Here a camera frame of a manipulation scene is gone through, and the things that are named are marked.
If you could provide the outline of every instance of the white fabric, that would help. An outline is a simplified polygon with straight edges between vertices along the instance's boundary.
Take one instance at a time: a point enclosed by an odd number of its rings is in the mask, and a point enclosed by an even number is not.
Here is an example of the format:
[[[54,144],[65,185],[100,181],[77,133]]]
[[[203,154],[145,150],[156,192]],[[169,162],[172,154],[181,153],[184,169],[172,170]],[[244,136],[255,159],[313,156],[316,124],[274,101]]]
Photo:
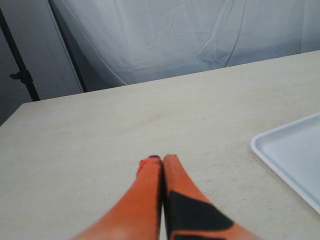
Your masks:
[[[119,85],[320,49],[318,0],[55,0]]]

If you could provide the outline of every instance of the orange and black gripper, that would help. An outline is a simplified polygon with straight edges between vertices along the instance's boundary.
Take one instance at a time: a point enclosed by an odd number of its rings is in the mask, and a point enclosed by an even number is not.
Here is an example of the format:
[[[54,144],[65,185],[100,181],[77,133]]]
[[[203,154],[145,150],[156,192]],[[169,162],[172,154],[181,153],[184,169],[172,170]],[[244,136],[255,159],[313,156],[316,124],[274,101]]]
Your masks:
[[[142,160],[126,194],[72,240],[158,240],[162,202],[168,240],[261,239],[221,213],[170,154]]]

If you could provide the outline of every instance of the black stand pole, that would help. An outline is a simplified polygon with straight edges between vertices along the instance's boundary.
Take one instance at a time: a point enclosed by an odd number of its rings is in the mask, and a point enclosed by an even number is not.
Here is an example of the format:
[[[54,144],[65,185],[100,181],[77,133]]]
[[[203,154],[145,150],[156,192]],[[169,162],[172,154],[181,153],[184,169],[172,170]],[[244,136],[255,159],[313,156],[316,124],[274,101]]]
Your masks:
[[[27,70],[26,65],[20,55],[20,52],[17,48],[17,45],[15,43],[14,38],[12,37],[12,34],[10,32],[10,29],[8,27],[8,24],[6,22],[5,16],[3,15],[1,8],[0,8],[0,27],[1,30],[3,32],[3,35],[5,37],[6,42],[9,45],[9,48],[12,52],[12,55],[15,59],[16,64],[18,65],[19,68],[19,72],[16,74],[10,74],[10,77],[12,79],[20,79],[20,81],[25,84],[30,97],[32,99],[32,101],[39,101],[39,95],[37,93],[37,90],[35,88],[35,85],[33,83],[33,79],[32,76],[30,74],[30,72]]]

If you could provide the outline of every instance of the white table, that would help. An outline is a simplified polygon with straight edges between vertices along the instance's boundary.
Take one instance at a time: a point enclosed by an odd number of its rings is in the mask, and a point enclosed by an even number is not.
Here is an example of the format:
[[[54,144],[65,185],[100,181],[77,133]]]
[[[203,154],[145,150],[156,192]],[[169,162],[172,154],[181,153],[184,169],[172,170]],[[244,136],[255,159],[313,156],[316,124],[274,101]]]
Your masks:
[[[261,237],[318,239],[320,216],[250,140],[319,111],[320,51],[23,104],[0,127],[0,239],[73,236],[124,194],[140,159],[167,153]]]

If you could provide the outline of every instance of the white tray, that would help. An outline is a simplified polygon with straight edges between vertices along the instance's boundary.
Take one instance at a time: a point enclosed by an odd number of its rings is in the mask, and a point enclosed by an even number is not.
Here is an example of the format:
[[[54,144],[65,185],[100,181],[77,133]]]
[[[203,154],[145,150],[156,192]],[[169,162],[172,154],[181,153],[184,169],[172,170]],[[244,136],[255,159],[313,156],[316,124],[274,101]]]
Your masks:
[[[255,136],[251,147],[320,214],[320,112]]]

